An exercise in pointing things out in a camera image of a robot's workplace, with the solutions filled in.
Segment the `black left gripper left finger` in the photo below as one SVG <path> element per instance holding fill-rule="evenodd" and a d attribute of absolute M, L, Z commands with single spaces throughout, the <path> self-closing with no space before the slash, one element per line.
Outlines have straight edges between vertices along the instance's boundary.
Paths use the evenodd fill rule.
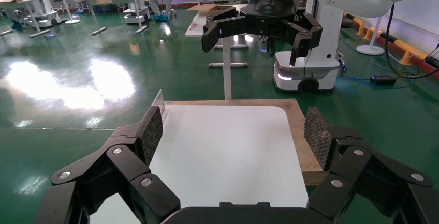
<path fill-rule="evenodd" d="M 162 223 L 180 199 L 150 169 L 163 135 L 160 108 L 117 128 L 101 148 L 51 177 L 35 223 L 89 223 L 105 200 L 119 195 L 141 223 Z"/>

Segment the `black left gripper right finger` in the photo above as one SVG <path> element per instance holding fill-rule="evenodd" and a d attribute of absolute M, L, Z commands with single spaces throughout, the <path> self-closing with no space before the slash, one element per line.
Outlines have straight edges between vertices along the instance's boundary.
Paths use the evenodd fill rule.
<path fill-rule="evenodd" d="M 308 108 L 304 138 L 327 176 L 307 208 L 337 223 L 354 196 L 367 198 L 392 223 L 438 223 L 438 190 L 422 172 L 372 148 L 355 130 Z"/>

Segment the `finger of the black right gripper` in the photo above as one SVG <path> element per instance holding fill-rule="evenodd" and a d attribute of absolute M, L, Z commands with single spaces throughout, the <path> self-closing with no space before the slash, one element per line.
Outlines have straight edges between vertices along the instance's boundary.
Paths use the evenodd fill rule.
<path fill-rule="evenodd" d="M 305 57 L 308 50 L 319 46 L 322 26 L 311 14 L 303 12 L 293 21 L 281 19 L 281 37 L 292 46 L 289 64 L 294 66 L 299 57 Z"/>
<path fill-rule="evenodd" d="M 222 38 L 246 33 L 247 17 L 240 15 L 235 7 L 215 10 L 206 17 L 201 37 L 201 47 L 204 53 L 210 52 Z"/>

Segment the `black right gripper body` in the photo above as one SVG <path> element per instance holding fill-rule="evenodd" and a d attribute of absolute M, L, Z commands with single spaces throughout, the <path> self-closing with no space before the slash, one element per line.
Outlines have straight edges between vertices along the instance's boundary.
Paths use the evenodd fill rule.
<path fill-rule="evenodd" d="M 240 31 L 281 38 L 294 43 L 299 31 L 292 28 L 300 0 L 249 0 L 240 9 Z"/>

